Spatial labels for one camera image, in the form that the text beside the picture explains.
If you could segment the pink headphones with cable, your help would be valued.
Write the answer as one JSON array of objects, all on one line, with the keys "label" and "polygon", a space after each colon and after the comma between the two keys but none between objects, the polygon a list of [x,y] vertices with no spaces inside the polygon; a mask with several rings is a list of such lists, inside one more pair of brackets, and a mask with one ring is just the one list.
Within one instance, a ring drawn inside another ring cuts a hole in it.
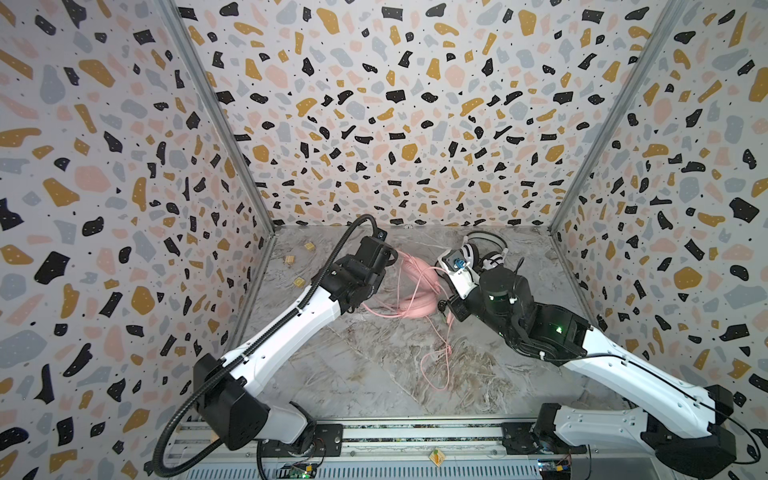
[{"label": "pink headphones with cable", "polygon": [[[425,260],[406,252],[397,251],[399,272],[397,274],[397,290],[400,290],[403,277],[406,277],[413,283],[413,291],[408,297],[402,298],[400,293],[396,293],[396,305],[391,306],[378,301],[384,309],[380,312],[370,308],[366,303],[362,306],[364,309],[379,318],[396,320],[426,320],[441,343],[441,348],[426,353],[419,362],[419,369],[422,377],[428,386],[435,391],[446,391],[451,384],[451,356],[453,349],[449,341],[454,323],[452,313],[446,314],[446,328],[442,333],[434,323],[432,316],[438,312],[438,304],[441,299],[447,300],[448,290],[441,284],[439,273],[446,273],[441,267],[431,266]],[[437,364],[443,361],[445,365],[445,384],[436,386],[427,375],[426,363]]]}]

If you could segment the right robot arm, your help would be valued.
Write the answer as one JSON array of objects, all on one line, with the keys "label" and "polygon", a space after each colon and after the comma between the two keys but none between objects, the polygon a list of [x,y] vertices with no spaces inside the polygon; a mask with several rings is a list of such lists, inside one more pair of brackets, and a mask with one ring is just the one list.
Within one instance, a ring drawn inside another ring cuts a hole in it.
[{"label": "right robot arm", "polygon": [[645,452],[698,479],[735,463],[736,439],[723,426],[733,412],[729,390],[692,385],[635,357],[585,318],[535,301],[527,279],[508,268],[477,273],[458,263],[446,277],[456,320],[476,317],[518,354],[589,377],[632,405],[584,410],[545,403],[513,451],[565,454],[603,446]]}]

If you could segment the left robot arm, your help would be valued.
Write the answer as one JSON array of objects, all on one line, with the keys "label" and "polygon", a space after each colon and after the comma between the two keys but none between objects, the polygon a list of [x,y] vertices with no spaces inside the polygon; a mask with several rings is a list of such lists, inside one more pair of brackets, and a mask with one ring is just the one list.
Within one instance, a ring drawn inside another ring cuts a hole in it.
[{"label": "left robot arm", "polygon": [[314,433],[315,420],[294,402],[263,403],[258,395],[279,368],[320,329],[371,298],[381,285],[385,269],[397,260],[396,250],[379,230],[364,236],[354,254],[334,261],[309,302],[294,302],[281,318],[238,348],[216,359],[204,355],[193,369],[193,386],[199,389],[224,367],[240,363],[211,390],[195,401],[194,409],[230,450],[253,440],[278,441],[304,451]]}]

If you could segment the green circuit board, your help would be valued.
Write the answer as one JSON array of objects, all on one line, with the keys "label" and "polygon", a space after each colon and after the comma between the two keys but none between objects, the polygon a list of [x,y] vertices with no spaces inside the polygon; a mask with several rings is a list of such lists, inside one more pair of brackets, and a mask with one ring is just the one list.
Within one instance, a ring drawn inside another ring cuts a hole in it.
[{"label": "green circuit board", "polygon": [[315,464],[287,464],[279,471],[280,479],[315,479],[316,475],[317,466]]}]

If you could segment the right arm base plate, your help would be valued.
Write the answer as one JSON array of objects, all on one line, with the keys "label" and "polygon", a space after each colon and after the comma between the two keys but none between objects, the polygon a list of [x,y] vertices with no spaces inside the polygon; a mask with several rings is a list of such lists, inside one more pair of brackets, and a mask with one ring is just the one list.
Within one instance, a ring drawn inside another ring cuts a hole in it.
[{"label": "right arm base plate", "polygon": [[552,428],[538,427],[534,422],[505,422],[501,430],[502,445],[508,455],[587,453],[585,445],[568,444]]}]

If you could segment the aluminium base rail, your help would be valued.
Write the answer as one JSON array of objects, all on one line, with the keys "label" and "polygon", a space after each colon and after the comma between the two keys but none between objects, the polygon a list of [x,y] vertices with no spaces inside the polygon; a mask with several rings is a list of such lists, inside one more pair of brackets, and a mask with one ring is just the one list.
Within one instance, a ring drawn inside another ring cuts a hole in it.
[{"label": "aluminium base rail", "polygon": [[[339,457],[265,458],[253,441],[237,451],[225,447],[183,473],[185,479],[280,479],[287,464],[317,466],[315,479],[675,479],[653,456],[587,447],[586,454],[508,455],[501,424],[525,418],[332,419],[344,425]],[[429,459],[438,448],[441,467]]]}]

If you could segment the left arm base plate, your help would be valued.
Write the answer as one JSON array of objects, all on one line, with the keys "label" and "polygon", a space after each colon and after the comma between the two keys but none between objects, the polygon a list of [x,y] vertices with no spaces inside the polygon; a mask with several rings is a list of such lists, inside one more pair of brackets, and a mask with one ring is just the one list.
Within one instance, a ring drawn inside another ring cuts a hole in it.
[{"label": "left arm base plate", "polygon": [[294,443],[264,441],[261,444],[262,456],[290,460],[335,458],[341,455],[343,437],[344,425],[341,423],[310,424]]}]

